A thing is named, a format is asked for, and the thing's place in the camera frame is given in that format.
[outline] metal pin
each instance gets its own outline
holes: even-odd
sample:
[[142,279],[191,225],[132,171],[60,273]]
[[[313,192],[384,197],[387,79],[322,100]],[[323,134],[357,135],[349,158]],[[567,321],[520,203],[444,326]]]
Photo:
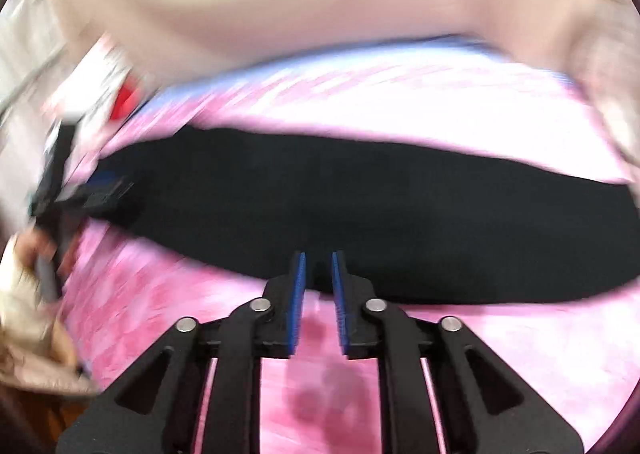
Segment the metal pin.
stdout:
[[451,331],[452,333],[462,329],[462,321],[457,317],[444,317],[441,322],[442,329]]
[[271,307],[271,301],[265,298],[253,299],[249,307],[254,311],[267,311]]
[[364,305],[369,311],[379,312],[386,309],[386,302],[382,299],[369,299]]
[[196,328],[197,322],[191,317],[185,317],[178,322],[175,323],[175,328],[180,331],[180,333],[188,333],[189,331],[193,331]]

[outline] pink tablecloth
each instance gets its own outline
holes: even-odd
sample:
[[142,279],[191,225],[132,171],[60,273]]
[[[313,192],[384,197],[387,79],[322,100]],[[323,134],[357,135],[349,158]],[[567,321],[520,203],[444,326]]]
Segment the pink tablecloth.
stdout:
[[[549,73],[488,58],[461,58],[448,67],[400,59],[348,72],[281,71],[197,94],[172,92],[162,109],[141,113],[102,153],[173,134],[185,123],[402,141],[508,157],[602,182],[630,180],[576,94]],[[95,157],[78,166],[76,179],[87,176]],[[63,315],[105,387],[178,318],[226,316],[258,296],[263,284],[92,222],[66,284]],[[640,283],[633,281],[575,303],[412,307],[410,313],[464,319],[589,448],[640,376],[639,307]],[[374,364],[340,356],[333,304],[314,293],[305,296],[301,335],[291,360],[265,361],[262,452],[379,452]]]

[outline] folded black garment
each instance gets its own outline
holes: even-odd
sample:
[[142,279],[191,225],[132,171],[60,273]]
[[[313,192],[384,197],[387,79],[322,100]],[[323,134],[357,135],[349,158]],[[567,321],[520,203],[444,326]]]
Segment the folded black garment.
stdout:
[[321,291],[337,249],[404,303],[566,301],[640,275],[627,186],[504,159],[184,127],[101,160],[104,173],[146,187],[142,208],[112,223],[252,277],[280,275],[303,250]]

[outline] blue gripper pad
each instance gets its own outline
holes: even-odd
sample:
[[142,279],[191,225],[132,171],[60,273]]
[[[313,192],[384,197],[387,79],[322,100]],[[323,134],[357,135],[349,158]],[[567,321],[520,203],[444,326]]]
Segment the blue gripper pad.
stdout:
[[340,339],[340,348],[342,349],[342,354],[346,355],[349,346],[349,330],[347,327],[344,285],[342,283],[342,276],[340,275],[340,261],[336,252],[332,253],[331,262],[331,281],[334,285],[335,316],[338,321],[338,337]]
[[300,340],[300,319],[302,318],[302,301],[305,297],[306,286],[306,256],[300,253],[298,267],[295,272],[289,312],[287,312],[287,342],[289,354],[292,355]]

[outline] triangular cutout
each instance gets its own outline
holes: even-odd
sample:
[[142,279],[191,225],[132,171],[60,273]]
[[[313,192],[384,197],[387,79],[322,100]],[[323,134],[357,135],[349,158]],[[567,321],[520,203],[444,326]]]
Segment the triangular cutout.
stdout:
[[500,373],[486,358],[473,348],[466,350],[465,356],[489,414],[496,416],[522,404],[524,401],[523,395],[501,377]]
[[115,400],[120,407],[138,414],[149,414],[154,408],[162,379],[169,367],[171,352],[162,351],[143,373],[135,377]]

